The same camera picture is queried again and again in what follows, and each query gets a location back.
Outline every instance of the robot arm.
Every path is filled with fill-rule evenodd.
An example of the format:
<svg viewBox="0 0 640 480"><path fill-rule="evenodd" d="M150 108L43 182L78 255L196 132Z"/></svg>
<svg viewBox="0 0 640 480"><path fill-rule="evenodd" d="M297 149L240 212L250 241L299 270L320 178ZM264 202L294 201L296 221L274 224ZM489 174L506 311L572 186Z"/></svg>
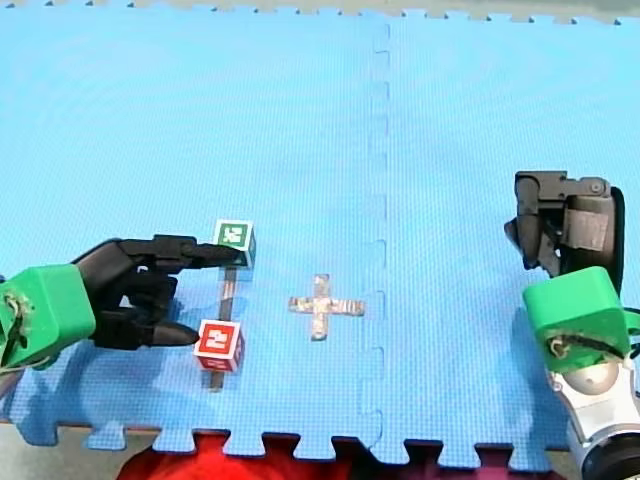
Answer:
<svg viewBox="0 0 640 480"><path fill-rule="evenodd" d="M550 280L523 294L549 383L569 414L568 443L584 480L640 474L636 399L640 315L620 303L624 198L601 178L519 172L517 216L505 233L524 268Z"/></svg>
<svg viewBox="0 0 640 480"><path fill-rule="evenodd" d="M120 350L195 343L197 332L167 318L178 283L171 275L231 266L239 256L193 237L113 239L70 264L0 279L0 398L24 369L46 368L85 338Z"/></svg>

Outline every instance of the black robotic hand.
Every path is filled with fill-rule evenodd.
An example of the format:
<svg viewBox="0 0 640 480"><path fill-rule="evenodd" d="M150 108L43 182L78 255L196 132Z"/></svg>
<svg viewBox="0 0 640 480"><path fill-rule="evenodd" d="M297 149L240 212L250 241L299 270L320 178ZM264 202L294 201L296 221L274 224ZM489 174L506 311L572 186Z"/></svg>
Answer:
<svg viewBox="0 0 640 480"><path fill-rule="evenodd" d="M96 346L191 345L198 333L167 319L183 269L231 266L240 252L198 244L193 237L156 235L153 240L108 240L72 263L82 275L96 318ZM122 306L124 298L130 306Z"/></svg>
<svg viewBox="0 0 640 480"><path fill-rule="evenodd" d="M624 197L602 178L573 180L567 172L518 172L516 218L505 233L524 268L542 267L556 277L604 267L618 292L624 262Z"/></svg>

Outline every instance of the cable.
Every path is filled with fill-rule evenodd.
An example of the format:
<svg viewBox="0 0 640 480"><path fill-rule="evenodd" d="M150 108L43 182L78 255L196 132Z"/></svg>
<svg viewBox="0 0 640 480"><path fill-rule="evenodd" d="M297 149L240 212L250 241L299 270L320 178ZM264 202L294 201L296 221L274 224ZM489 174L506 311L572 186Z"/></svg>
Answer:
<svg viewBox="0 0 640 480"><path fill-rule="evenodd" d="M39 367L40 365L44 365L45 363L47 363L49 360L51 360L51 357L45 357L41 360L38 360L37 362L29 363L27 365L21 365L19 367L0 368L0 376L6 373L20 372L22 370L26 370L27 368Z"/></svg>
<svg viewBox="0 0 640 480"><path fill-rule="evenodd" d="M552 343L556 343L556 342L559 342L559 344L563 346L576 345L579 347L585 347L591 350L596 350L598 352L608 353L609 355L613 355L614 357L624 360L624 355L617 348L601 340L596 340L594 338L589 338L589 337L581 337L579 335L557 335L549 339L548 341L549 351L551 352L552 355L558 358L562 358L562 356L564 355L559 354L557 350L554 350Z"/></svg>

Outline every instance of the cube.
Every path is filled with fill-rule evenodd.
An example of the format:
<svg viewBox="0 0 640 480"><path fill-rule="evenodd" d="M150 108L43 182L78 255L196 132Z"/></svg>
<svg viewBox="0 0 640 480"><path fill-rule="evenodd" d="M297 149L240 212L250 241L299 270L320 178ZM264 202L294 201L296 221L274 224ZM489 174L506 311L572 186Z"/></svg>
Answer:
<svg viewBox="0 0 640 480"><path fill-rule="evenodd" d="M256 258L256 238L253 222L218 220L213 235L216 245L226 245L242 252L238 268L252 269Z"/></svg>
<svg viewBox="0 0 640 480"><path fill-rule="evenodd" d="M216 372L235 372L244 358L244 336L240 324L202 320L200 340L193 347L202 367Z"/></svg>

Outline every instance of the blue foam mat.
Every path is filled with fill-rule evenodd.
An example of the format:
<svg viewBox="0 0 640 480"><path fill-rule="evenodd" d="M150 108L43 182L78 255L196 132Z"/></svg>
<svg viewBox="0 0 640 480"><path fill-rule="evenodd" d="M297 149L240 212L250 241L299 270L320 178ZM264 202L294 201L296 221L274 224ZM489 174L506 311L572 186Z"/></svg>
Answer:
<svg viewBox="0 0 640 480"><path fill-rule="evenodd" d="M297 456L329 459L347 436L402 463L404 441L435 440L455 467L506 443L512 467L548 468L565 418L520 309L544 277L502 224L516 170L605 176L627 198L624 299L640 304L634 22L67 7L0 12L16 39L0 54L3 273L114 235L207 240L218 217L256 222L258 262L222 393L188 348L82 343L4 403L27 441L83 423L89 447L122 448L142 426L191 451L193 430L225 429L228 453L259 455L262 433L294 433ZM324 272L368 313L313 344L286 302ZM180 280L177 319L215 315L217 272Z"/></svg>
<svg viewBox="0 0 640 480"><path fill-rule="evenodd" d="M245 455L263 452L265 431L299 434L305 458L332 458L334 435L372 445L381 421L360 407L361 378L373 376L360 354L375 325L384 203L367 160L366 19L88 7L1 18L33 31L2 54L0 148L12 180L3 178L0 204L15 226L2 243L6 274L112 236L208 241L222 217L254 221L258 242L234 310L248 353L222 393L210 392L191 348L84 343L29 372L6 405L25 439L55 443L62 422L91 425L92 448L123 448L129 426L161 429L154 446L167 451L192 450L196 429L230 430L226 451ZM246 35L230 40L238 31ZM371 308L335 319L313 344L310 319L287 303L324 272L335 295ZM215 318L218 272L180 280L179 321Z"/></svg>

